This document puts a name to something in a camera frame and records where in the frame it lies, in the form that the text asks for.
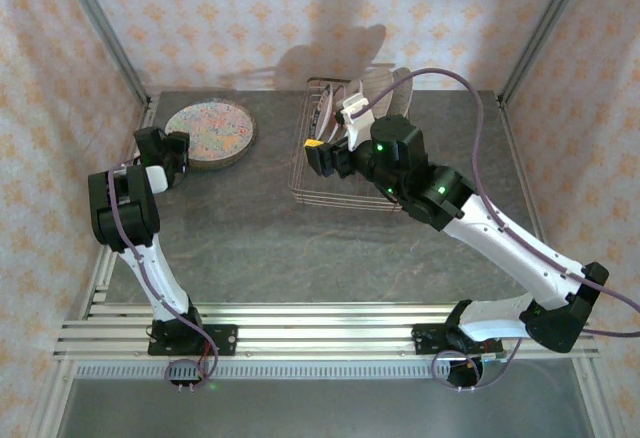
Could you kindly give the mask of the copper wire dish rack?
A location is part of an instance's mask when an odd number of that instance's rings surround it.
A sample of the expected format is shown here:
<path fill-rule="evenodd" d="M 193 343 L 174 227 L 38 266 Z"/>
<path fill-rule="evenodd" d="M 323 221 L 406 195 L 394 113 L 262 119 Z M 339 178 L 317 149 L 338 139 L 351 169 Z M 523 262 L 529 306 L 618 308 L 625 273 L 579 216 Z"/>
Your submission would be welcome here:
<path fill-rule="evenodd" d="M 343 85 L 344 79 L 311 77 L 298 113 L 293 135 L 288 186 L 298 203 L 322 207 L 396 213 L 400 206 L 391 203 L 373 184 L 360 175 L 341 179 L 337 173 L 328 178 L 318 176 L 307 163 L 304 143 L 311 137 L 314 108 L 327 85 Z"/>

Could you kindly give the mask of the multicoloured mosaic plate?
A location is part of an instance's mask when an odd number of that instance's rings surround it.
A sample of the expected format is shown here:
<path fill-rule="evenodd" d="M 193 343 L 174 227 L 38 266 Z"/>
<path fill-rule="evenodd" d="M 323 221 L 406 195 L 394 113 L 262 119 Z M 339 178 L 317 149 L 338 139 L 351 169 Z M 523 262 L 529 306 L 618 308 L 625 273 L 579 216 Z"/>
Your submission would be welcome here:
<path fill-rule="evenodd" d="M 165 125 L 167 135 L 189 135 L 189 166 L 216 170 L 237 162 L 258 138 L 255 119 L 243 106 L 225 99 L 211 99 L 186 106 Z"/>

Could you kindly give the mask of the white plate red strawberries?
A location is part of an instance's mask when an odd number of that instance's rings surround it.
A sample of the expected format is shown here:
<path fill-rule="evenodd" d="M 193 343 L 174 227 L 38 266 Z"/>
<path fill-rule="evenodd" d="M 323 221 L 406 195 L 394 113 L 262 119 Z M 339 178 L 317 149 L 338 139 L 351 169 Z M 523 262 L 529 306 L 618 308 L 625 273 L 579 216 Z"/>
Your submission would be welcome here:
<path fill-rule="evenodd" d="M 340 116 L 342 102 L 357 93 L 362 92 L 362 81 L 360 79 L 351 80 L 348 84 L 340 84 L 333 93 L 332 112 L 329 123 L 329 141 L 334 141 L 339 137 L 344 122 Z"/>

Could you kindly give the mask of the plaid striped plate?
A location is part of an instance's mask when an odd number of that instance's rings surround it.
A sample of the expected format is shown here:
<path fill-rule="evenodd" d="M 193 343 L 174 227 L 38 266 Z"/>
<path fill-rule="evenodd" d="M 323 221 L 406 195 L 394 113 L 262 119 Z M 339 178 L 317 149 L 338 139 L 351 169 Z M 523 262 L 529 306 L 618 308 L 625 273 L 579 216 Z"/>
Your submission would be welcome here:
<path fill-rule="evenodd" d="M 385 89 L 394 84 L 392 72 L 388 68 L 376 68 L 367 72 L 362 78 L 363 96 L 370 104 L 373 103 Z M 373 116 L 378 119 L 384 117 L 390 107 L 393 97 L 393 91 L 387 93 L 373 107 Z"/>

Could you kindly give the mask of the dark electronics module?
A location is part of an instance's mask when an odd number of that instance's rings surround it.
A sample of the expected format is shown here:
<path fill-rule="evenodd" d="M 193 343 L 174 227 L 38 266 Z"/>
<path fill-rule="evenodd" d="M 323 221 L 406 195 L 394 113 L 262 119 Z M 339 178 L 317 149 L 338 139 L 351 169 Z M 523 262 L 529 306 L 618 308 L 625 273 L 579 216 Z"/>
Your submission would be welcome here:
<path fill-rule="evenodd" d="M 457 392 L 474 392 L 494 386 L 502 379 L 511 364 L 507 360 L 493 378 L 485 380 L 483 363 L 479 358 L 457 351 L 449 351 L 445 357 L 449 363 L 449 374 L 445 384 Z"/>

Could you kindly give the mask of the grey metal shelf panel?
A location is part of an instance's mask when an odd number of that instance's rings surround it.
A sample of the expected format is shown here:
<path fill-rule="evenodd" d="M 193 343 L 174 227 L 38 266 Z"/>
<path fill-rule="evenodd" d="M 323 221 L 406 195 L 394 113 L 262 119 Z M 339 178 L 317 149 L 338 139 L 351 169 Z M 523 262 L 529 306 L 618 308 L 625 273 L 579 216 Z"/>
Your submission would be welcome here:
<path fill-rule="evenodd" d="M 431 380 L 79 380 L 58 438 L 594 438 L 572 383 L 530 369 L 488 390 Z"/>

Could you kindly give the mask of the aluminium table side rail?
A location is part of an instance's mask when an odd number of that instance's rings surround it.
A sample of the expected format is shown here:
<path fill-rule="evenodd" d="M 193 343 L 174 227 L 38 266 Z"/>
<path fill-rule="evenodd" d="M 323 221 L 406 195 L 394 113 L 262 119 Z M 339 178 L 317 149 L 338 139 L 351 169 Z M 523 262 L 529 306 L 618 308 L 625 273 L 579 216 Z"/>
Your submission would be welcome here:
<path fill-rule="evenodd" d="M 148 103 L 143 107 L 140 124 L 136 128 L 146 127 L 153 123 L 158 102 L 158 94 L 149 98 Z M 101 304 L 106 299 L 117 258 L 118 256 L 108 246 L 101 245 L 99 247 L 88 290 L 79 314 L 81 320 L 88 319 L 95 303 Z"/>
<path fill-rule="evenodd" d="M 541 308 L 564 307 L 579 284 L 565 275 L 566 258 L 545 243 L 507 112 L 495 94 L 490 104 L 486 126 L 496 131 L 484 133 L 481 161 L 487 174 L 483 180 L 496 213 L 521 238 L 514 242 L 518 255 L 514 278 Z"/>

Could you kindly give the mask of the aluminium frame post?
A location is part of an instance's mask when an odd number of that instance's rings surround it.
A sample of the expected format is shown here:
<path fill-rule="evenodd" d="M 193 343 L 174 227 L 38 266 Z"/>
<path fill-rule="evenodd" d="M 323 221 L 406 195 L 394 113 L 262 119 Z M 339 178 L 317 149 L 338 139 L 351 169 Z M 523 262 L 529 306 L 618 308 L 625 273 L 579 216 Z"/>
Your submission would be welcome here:
<path fill-rule="evenodd" d="M 78 2 L 106 47 L 111 59 L 116 64 L 135 100 L 143 108 L 146 108 L 150 102 L 150 96 L 146 92 L 99 0 L 78 0 Z"/>
<path fill-rule="evenodd" d="M 501 109 L 506 109 L 514 100 L 518 89 L 533 68 L 537 57 L 543 50 L 570 1 L 549 0 L 547 3 L 504 86 L 497 94 L 497 101 Z"/>

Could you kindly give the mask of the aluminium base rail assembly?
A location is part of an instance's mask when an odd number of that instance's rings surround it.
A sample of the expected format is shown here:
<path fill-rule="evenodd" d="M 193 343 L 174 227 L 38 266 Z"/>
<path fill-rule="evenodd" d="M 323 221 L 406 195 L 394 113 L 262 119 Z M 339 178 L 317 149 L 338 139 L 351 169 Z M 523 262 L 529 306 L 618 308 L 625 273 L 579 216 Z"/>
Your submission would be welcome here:
<path fill-rule="evenodd" d="M 450 305 L 412 303 L 201 304 L 206 324 L 239 331 L 238 359 L 409 359 L 415 324 L 440 323 Z M 63 323 L 57 357 L 147 358 L 151 310 L 146 305 L 91 305 L 86 318 Z"/>

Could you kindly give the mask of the aluminium frame leg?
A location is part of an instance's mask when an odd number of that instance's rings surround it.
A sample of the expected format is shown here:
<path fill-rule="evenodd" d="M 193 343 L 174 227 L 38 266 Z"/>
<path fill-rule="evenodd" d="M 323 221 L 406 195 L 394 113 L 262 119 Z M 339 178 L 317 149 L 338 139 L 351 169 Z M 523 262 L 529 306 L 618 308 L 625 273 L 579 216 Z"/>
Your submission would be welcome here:
<path fill-rule="evenodd" d="M 573 358 L 572 364 L 579 384 L 589 423 L 595 438 L 615 438 L 615 431 L 596 377 L 593 359 Z"/>
<path fill-rule="evenodd" d="M 27 438 L 56 438 L 75 378 L 74 360 L 55 360 L 40 393 Z"/>

